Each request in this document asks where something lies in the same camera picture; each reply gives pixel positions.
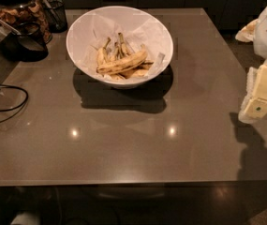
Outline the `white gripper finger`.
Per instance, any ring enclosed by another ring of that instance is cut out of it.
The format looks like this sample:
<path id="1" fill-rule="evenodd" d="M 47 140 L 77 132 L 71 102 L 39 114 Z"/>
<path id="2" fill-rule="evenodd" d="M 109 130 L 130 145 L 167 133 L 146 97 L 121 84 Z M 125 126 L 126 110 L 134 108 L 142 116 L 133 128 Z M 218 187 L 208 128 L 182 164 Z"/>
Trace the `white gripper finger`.
<path id="1" fill-rule="evenodd" d="M 254 90 L 256 87 L 256 81 L 258 76 L 258 70 L 254 67 L 250 67 L 246 75 L 246 95 L 241 104 L 240 111 L 238 113 L 238 119 L 240 122 L 245 124 L 253 124 L 256 119 L 251 117 L 245 112 L 246 107 L 249 105 L 250 99 L 254 95 Z"/>

